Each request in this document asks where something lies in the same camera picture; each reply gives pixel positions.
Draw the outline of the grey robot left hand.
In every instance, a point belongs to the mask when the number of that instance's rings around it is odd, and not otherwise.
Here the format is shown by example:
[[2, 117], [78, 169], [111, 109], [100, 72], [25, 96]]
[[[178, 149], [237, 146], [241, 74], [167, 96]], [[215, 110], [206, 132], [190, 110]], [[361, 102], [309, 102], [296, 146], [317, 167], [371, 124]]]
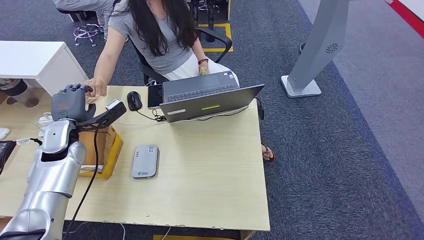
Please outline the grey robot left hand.
[[92, 87], [85, 84], [69, 84], [52, 96], [51, 116], [53, 121], [71, 119], [77, 123], [88, 121], [94, 117], [96, 105], [91, 103], [86, 110], [86, 93]]

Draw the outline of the person's right hand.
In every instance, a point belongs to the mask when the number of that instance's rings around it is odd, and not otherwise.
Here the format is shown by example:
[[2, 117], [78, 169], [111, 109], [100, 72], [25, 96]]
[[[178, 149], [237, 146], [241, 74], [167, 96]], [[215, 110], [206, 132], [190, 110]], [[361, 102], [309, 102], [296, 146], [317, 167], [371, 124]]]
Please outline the person's right hand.
[[107, 94], [107, 84], [103, 80], [92, 78], [85, 82], [85, 85], [92, 88], [92, 91], [87, 92], [85, 95], [88, 97], [102, 97]]

